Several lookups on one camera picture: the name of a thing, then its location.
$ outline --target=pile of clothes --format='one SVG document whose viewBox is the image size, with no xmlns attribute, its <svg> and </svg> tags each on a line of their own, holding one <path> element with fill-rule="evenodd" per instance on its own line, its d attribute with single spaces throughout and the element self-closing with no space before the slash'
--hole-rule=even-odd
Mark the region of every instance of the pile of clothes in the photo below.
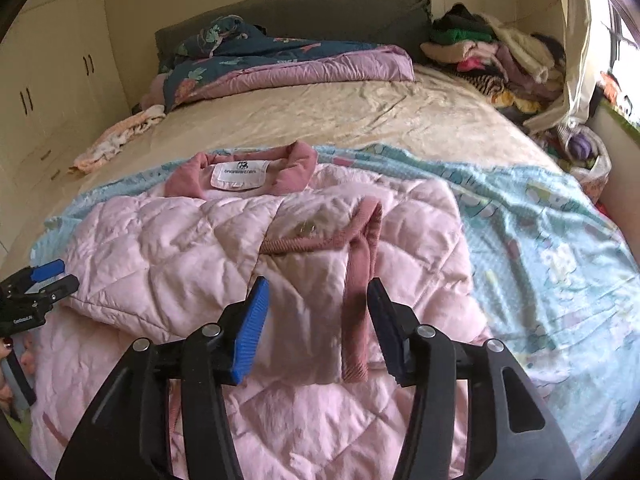
<svg viewBox="0 0 640 480">
<path fill-rule="evenodd" d="M 471 83 L 516 124 L 562 95 L 566 55 L 558 40 L 472 14 L 460 3 L 434 20 L 430 41 L 420 48 L 437 68 Z"/>
</svg>

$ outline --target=blue floral comforter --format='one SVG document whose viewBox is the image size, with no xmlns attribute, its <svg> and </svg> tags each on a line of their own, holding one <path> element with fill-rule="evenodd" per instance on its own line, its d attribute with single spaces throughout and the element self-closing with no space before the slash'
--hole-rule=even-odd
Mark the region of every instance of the blue floral comforter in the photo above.
<svg viewBox="0 0 640 480">
<path fill-rule="evenodd" d="M 220 77 L 258 66 L 323 59 L 347 52 L 373 50 L 376 43 L 270 38 L 239 16 L 214 20 L 199 34 L 184 40 L 160 72 L 164 106 L 172 110 L 197 89 Z"/>
<path fill-rule="evenodd" d="M 448 181 L 465 225 L 475 297 L 539 387 L 586 477 L 640 400 L 640 276 L 617 227 L 566 174 L 430 162 L 383 144 L 318 152 L 320 162 Z M 139 194 L 179 163 L 78 196 L 46 222 L 32 264 L 61 254 L 96 203 Z"/>
</svg>

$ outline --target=pink quilted jacket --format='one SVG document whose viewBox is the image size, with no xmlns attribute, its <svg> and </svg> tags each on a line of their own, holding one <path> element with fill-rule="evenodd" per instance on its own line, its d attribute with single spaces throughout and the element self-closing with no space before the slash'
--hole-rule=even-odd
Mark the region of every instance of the pink quilted jacket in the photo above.
<svg viewBox="0 0 640 480">
<path fill-rule="evenodd" d="M 212 188 L 215 165 L 249 159 L 271 161 L 264 163 L 259 188 Z M 189 335 L 243 300 L 260 275 L 270 282 L 270 313 L 251 377 L 226 398 L 248 479 L 391 478 L 408 411 L 398 405 L 405 393 L 392 393 L 396 388 L 367 317 L 366 286 L 373 276 L 393 301 L 412 306 L 422 322 L 450 338 L 487 336 L 470 296 L 466 241 L 447 184 L 316 164 L 315 151 L 301 142 L 234 156 L 198 154 L 151 192 L 96 206 L 76 229 L 65 261 L 81 284 L 68 306 L 111 328 L 93 340 L 89 329 L 76 329 L 70 348 L 83 351 L 73 359 L 56 333 L 68 335 L 65 323 L 86 321 L 63 309 L 47 324 L 42 340 L 54 352 L 38 369 L 42 408 L 34 415 L 32 444 L 49 470 L 59 459 L 53 442 L 60 447 L 70 436 L 127 343 L 138 336 L 165 342 Z M 63 362 L 70 364 L 72 383 L 55 372 Z M 318 388 L 325 388 L 319 404 Z M 380 388 L 390 390 L 380 397 Z M 81 402 L 63 405 L 60 395 Z M 172 442 L 180 470 L 178 398 L 172 402 Z M 465 399 L 461 390 L 460 409 Z M 352 402 L 379 415 L 391 406 L 390 422 L 358 442 L 364 419 L 357 410 L 342 411 Z M 282 420 L 266 420 L 267 413 Z M 465 434 L 457 424 L 455 473 Z M 389 444 L 389 434 L 397 445 Z M 375 450 L 383 442 L 388 452 L 381 454 Z M 354 452 L 359 447 L 370 452 Z M 331 471 L 329 463 L 337 469 L 323 476 L 319 471 Z M 367 477 L 352 476 L 353 468 Z"/>
</svg>

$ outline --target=metal screw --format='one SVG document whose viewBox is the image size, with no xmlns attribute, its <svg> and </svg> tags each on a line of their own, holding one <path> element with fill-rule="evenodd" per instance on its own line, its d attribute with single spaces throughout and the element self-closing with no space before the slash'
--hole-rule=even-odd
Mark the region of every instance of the metal screw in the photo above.
<svg viewBox="0 0 640 480">
<path fill-rule="evenodd" d="M 499 339 L 489 339 L 486 342 L 486 347 L 491 350 L 491 352 L 500 353 L 504 350 L 504 343 Z"/>
<path fill-rule="evenodd" d="M 209 323 L 208 325 L 202 327 L 202 335 L 204 337 L 215 337 L 217 335 L 220 335 L 220 332 L 222 332 L 222 329 L 215 323 Z"/>
<path fill-rule="evenodd" d="M 144 352 L 147 348 L 149 348 L 149 345 L 151 345 L 151 341 L 149 341 L 149 339 L 147 339 L 146 337 L 141 337 L 140 339 L 136 339 L 133 342 L 133 349 L 136 352 Z"/>
<path fill-rule="evenodd" d="M 425 339 L 434 337 L 436 335 L 436 329 L 434 329 L 434 327 L 431 325 L 420 325 L 415 329 L 415 331 L 420 337 L 423 337 Z"/>
</svg>

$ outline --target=clothing label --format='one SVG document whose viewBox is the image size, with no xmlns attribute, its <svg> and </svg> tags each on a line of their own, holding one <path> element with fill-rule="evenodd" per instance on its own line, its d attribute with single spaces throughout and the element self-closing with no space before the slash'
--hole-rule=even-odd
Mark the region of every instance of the clothing label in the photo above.
<svg viewBox="0 0 640 480">
<path fill-rule="evenodd" d="M 245 191 L 263 186 L 270 160 L 239 160 L 213 167 L 211 185 L 217 189 Z"/>
</svg>

